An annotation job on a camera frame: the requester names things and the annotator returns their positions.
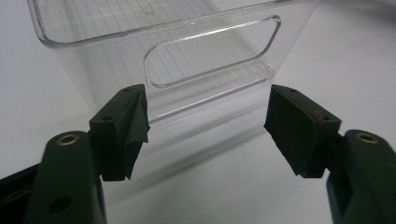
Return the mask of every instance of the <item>brass rivet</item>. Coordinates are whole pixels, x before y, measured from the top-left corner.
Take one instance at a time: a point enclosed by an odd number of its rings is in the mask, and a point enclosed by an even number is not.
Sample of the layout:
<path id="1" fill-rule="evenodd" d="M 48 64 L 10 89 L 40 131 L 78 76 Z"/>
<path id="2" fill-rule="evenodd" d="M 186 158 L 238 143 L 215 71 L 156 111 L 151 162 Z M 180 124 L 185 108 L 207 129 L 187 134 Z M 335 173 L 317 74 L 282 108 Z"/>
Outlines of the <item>brass rivet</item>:
<path id="1" fill-rule="evenodd" d="M 370 144 L 377 144 L 378 143 L 378 139 L 374 136 L 372 136 L 371 134 L 368 133 L 357 133 L 355 135 L 356 138 L 358 138 L 359 140 L 361 140 L 362 142 L 365 143 L 370 143 Z"/>
<path id="2" fill-rule="evenodd" d="M 64 146 L 69 146 L 72 144 L 75 144 L 79 140 L 79 136 L 76 134 L 68 134 L 65 136 L 60 137 L 57 141 L 56 144 L 58 144 L 61 147 Z"/>

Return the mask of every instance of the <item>white background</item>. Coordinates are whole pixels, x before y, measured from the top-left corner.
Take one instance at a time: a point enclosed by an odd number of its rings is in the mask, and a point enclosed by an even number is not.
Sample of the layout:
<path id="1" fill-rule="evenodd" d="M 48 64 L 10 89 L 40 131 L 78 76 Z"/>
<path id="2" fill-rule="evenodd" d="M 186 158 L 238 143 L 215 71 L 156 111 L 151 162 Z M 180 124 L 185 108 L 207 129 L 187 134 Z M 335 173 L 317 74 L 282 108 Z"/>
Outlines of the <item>white background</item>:
<path id="1" fill-rule="evenodd" d="M 52 136 L 88 131 L 92 112 L 36 38 L 26 1 L 1 1 L 0 24 L 3 178 L 38 163 Z M 341 133 L 366 130 L 396 147 L 395 58 L 394 1 L 324 0 L 273 81 L 332 111 Z M 153 130 L 133 180 L 105 183 L 109 223 L 332 223 L 327 174 L 294 176 L 262 127 L 267 99 L 234 102 Z M 223 118 L 231 107 L 242 108 Z"/>

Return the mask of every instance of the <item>transparent drawer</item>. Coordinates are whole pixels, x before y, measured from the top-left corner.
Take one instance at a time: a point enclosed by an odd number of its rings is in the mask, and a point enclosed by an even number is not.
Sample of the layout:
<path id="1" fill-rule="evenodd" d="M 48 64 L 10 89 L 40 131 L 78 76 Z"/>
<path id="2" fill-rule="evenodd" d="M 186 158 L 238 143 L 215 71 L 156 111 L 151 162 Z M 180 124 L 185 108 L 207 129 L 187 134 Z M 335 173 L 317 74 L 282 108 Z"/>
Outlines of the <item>transparent drawer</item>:
<path id="1" fill-rule="evenodd" d="M 273 77 L 318 0 L 28 0 L 93 110 L 144 83 L 149 122 Z"/>

